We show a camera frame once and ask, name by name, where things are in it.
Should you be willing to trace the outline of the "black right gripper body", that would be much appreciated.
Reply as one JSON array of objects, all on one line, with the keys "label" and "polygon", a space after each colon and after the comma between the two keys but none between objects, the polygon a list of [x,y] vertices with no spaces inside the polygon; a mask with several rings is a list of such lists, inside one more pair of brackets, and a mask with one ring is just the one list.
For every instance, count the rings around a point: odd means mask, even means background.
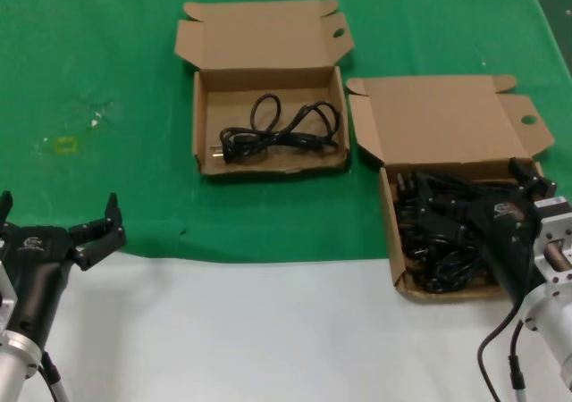
[{"label": "black right gripper body", "polygon": [[533,244],[539,231],[534,206],[516,195],[489,195],[468,207],[480,253],[500,286],[512,300],[522,300],[543,282],[530,271]]}]

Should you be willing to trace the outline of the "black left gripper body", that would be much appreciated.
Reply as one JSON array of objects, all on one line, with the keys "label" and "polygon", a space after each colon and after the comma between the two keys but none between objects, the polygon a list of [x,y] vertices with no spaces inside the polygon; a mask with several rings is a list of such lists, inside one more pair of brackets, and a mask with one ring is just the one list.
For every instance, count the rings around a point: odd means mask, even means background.
[{"label": "black left gripper body", "polygon": [[1,226],[1,262],[17,297],[7,329],[43,348],[73,265],[67,230],[53,226]]}]

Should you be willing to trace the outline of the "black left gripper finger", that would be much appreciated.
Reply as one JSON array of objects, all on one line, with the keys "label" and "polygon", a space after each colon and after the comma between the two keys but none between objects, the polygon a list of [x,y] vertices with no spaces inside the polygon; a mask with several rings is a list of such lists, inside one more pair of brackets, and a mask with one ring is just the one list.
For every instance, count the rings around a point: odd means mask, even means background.
[{"label": "black left gripper finger", "polygon": [[1,237],[10,229],[7,221],[8,215],[13,207],[13,196],[10,191],[5,190],[0,197],[0,231]]},{"label": "black left gripper finger", "polygon": [[74,263],[87,271],[127,243],[118,197],[111,193],[104,217],[68,229],[75,247]]}]

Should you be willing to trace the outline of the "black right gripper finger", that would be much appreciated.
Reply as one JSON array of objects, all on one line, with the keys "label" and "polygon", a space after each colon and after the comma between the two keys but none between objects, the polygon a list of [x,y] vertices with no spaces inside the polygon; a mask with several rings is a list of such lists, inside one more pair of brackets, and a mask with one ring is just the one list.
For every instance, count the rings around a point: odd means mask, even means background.
[{"label": "black right gripper finger", "polygon": [[509,172],[518,184],[520,195],[528,201],[536,202],[555,197],[557,184],[515,157],[509,160]]},{"label": "black right gripper finger", "polygon": [[471,203],[484,186],[444,173],[417,172],[417,224],[429,238],[451,245],[475,245],[468,222]]}]

